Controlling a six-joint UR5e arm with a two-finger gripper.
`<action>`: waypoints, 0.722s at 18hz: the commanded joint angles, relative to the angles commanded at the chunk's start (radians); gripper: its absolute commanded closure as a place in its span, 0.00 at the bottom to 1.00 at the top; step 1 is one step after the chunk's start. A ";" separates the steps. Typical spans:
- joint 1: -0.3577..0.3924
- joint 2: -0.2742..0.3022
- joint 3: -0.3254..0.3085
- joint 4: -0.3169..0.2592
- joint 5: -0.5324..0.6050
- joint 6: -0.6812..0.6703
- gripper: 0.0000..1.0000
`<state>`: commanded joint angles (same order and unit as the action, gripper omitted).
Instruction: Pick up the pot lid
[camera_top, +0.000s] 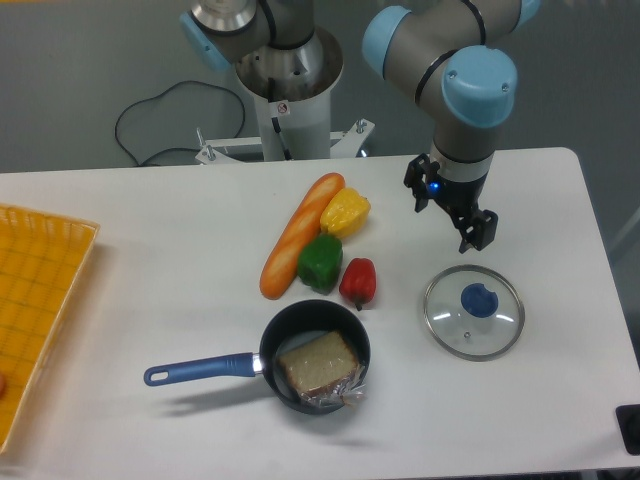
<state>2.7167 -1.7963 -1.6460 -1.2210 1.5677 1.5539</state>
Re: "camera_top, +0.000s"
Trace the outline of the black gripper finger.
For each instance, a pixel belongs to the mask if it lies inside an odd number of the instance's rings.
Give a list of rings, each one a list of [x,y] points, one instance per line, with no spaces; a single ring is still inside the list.
[[[408,163],[403,184],[412,192],[415,212],[425,209],[432,199],[429,187],[432,177],[433,169],[427,154],[422,153]]]
[[[475,209],[470,215],[458,219],[458,231],[461,235],[460,253],[470,249],[483,250],[491,244],[496,235],[498,215],[491,210]]]

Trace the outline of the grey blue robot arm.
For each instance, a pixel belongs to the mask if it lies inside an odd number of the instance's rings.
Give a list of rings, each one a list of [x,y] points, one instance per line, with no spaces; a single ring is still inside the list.
[[[435,123],[428,153],[404,177],[417,209],[437,204],[461,236],[481,250],[498,217],[480,208],[502,124],[518,83],[512,60],[489,42],[530,20],[535,1],[444,1],[414,13],[381,10],[361,51],[369,67]],[[310,1],[197,1],[180,23],[212,70],[232,68],[253,96],[266,160],[329,155],[330,94],[344,66],[333,35],[319,27]]]

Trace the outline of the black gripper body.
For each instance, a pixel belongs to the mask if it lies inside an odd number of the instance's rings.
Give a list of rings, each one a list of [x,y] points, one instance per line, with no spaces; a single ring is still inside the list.
[[[487,163],[460,163],[438,160],[427,180],[430,197],[456,224],[471,223],[479,211],[478,200],[488,174]]]

